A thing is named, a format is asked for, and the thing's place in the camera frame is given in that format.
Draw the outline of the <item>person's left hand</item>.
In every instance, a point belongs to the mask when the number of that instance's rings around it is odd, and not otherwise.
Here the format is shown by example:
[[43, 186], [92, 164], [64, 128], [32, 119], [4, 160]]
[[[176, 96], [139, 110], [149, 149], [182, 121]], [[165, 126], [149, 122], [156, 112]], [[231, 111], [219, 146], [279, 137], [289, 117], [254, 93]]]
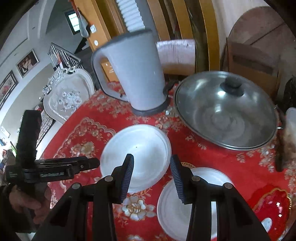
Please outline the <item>person's left hand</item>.
[[51, 189], [47, 186], [44, 197], [42, 198], [42, 201], [39, 202], [33, 197], [18, 190], [17, 186], [14, 186], [9, 194], [9, 202], [13, 210], [17, 213], [22, 213], [24, 208], [33, 210], [33, 222], [36, 225], [40, 225], [50, 212], [51, 196]]

